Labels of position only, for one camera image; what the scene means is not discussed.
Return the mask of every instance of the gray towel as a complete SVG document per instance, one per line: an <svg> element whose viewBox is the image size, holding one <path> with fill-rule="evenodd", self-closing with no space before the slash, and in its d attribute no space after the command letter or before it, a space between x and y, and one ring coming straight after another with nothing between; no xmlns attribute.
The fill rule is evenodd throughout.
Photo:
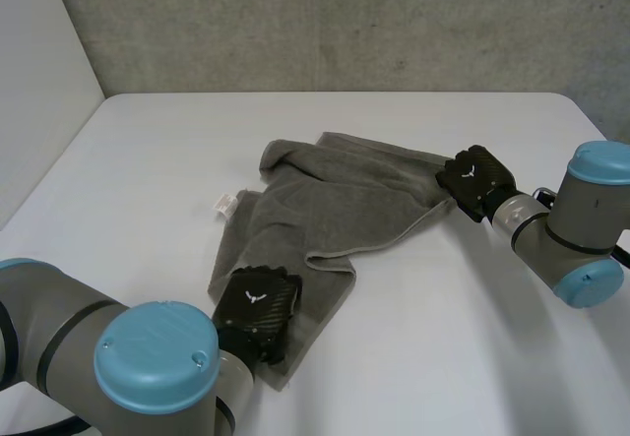
<svg viewBox="0 0 630 436"><path fill-rule="evenodd" d="M354 285L348 254L381 249L453 205L435 173L445 157L344 134L316 145L270 143L260 163L265 193L242 191L225 226L209 287L221 298L246 266L285 267L303 280L286 359L260 376L281 390Z"/></svg>

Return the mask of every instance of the blue joint cap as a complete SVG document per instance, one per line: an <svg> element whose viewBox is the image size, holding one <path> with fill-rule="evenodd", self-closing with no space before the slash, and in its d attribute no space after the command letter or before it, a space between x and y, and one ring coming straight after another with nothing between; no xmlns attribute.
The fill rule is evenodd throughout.
<svg viewBox="0 0 630 436"><path fill-rule="evenodd" d="M0 271L2 271L3 269L8 269L10 267L23 266L24 264L40 264L42 266L57 269L55 266L51 266L47 262L41 262L41 261L36 261L35 259L17 257L15 259L6 259L4 261L0 261Z"/></svg>
<svg viewBox="0 0 630 436"><path fill-rule="evenodd" d="M196 404L214 386L219 367L212 320L175 301L128 309L107 326L94 350L103 392L143 414L175 413Z"/></svg>
<svg viewBox="0 0 630 436"><path fill-rule="evenodd" d="M580 146L568 171L580 180L599 185L630 185L630 146L591 141Z"/></svg>
<svg viewBox="0 0 630 436"><path fill-rule="evenodd" d="M602 259L567 274L553 293L573 308L587 308L606 301L622 284L621 266L612 259Z"/></svg>

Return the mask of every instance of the towel label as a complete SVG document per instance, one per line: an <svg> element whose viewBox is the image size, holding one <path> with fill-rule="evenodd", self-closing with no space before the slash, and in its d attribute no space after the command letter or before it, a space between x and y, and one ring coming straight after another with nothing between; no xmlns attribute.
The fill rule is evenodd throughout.
<svg viewBox="0 0 630 436"><path fill-rule="evenodd" d="M214 205L215 211L221 213L226 219L232 218L232 215L238 207L238 200L226 193L223 193Z"/></svg>

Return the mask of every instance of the concrete wall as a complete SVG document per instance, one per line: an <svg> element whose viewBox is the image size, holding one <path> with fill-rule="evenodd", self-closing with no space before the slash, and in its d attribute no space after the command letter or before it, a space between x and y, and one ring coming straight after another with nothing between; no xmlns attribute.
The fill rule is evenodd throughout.
<svg viewBox="0 0 630 436"><path fill-rule="evenodd" d="M630 0L64 2L107 95L557 92L630 141Z"/></svg>

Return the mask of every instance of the table surface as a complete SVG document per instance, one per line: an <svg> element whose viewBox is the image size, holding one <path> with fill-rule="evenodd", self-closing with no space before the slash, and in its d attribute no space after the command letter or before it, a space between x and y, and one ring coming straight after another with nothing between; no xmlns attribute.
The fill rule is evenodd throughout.
<svg viewBox="0 0 630 436"><path fill-rule="evenodd" d="M0 258L50 262L128 305L174 299L211 314L214 202L264 189L270 141L322 131L446 156L481 144L529 192L557 189L575 148L601 139L551 93L119 95L0 232ZM630 285L570 309L459 211L352 261L352 294L287 388L257 384L238 435L627 434ZM0 414L5 434L67 412L21 384Z"/></svg>

